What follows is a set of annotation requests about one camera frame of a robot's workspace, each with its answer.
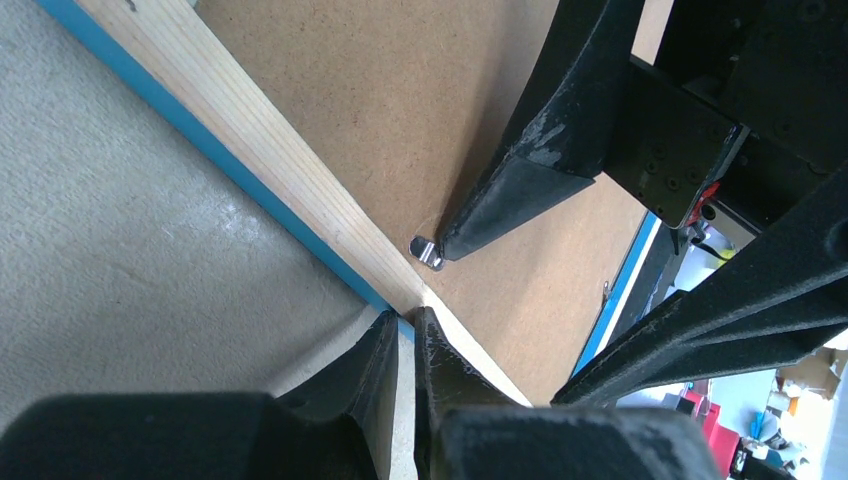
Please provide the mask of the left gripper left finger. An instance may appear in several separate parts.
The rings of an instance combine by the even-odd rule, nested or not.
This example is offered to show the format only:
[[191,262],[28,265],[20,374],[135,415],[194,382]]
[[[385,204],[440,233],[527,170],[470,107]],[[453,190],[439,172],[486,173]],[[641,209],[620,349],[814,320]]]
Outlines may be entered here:
[[398,315],[290,392],[62,395],[1,438],[5,479],[385,479]]

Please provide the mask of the blue wooden picture frame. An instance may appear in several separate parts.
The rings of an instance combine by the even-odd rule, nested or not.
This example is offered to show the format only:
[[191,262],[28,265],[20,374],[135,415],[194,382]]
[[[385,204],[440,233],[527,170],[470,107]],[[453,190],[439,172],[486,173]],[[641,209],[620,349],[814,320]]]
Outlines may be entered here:
[[[245,167],[248,180],[260,185],[255,199],[283,205],[304,230],[305,244],[361,296],[381,309],[432,308],[450,340],[492,383],[533,404],[418,274],[422,262],[392,243],[201,19],[199,2],[47,1],[44,8],[139,94],[163,89],[176,107],[161,101],[154,107],[171,122],[185,116],[198,123],[192,142],[224,169]],[[645,214],[608,280],[616,293],[655,232]],[[608,319],[601,302],[574,369],[604,346]]]

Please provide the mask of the brown cardboard backing board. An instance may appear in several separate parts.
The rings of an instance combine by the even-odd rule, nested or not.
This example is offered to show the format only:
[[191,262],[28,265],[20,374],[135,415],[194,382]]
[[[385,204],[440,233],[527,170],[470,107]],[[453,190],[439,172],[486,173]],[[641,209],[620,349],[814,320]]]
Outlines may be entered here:
[[[553,1],[201,1],[196,10],[401,251],[487,165]],[[569,379],[645,217],[607,176],[480,251],[418,274],[517,388]]]

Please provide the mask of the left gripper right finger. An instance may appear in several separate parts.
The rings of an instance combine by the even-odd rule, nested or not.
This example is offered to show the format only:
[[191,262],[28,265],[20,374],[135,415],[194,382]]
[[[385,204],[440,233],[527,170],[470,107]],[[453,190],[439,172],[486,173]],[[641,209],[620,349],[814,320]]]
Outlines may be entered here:
[[414,461],[421,479],[717,479],[700,428],[661,408],[532,408],[450,343],[434,310],[415,326]]

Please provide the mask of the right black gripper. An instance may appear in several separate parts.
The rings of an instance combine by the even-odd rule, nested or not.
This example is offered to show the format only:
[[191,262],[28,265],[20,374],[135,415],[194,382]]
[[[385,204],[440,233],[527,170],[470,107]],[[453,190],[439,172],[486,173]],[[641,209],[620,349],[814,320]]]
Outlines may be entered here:
[[643,8],[559,2],[489,164],[439,231],[443,259],[593,185],[621,107],[605,172],[671,229],[710,201],[764,228],[845,164],[845,2],[676,1],[655,60],[630,66]]

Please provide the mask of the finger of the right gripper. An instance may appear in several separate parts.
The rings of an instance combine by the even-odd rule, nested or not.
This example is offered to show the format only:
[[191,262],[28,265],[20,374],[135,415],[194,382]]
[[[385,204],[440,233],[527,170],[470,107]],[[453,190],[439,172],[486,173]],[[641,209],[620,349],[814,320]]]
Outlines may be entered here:
[[847,168],[724,266],[608,344],[552,398],[603,405],[637,390],[801,360],[847,326]]

